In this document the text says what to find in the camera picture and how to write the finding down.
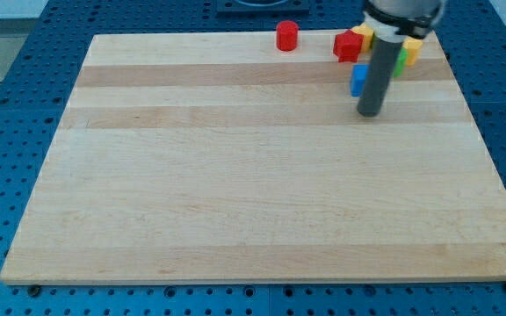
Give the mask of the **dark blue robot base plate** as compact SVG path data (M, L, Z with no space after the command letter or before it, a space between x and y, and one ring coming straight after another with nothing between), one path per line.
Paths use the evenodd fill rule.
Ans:
M235 14L308 13L310 0L215 0L218 16Z

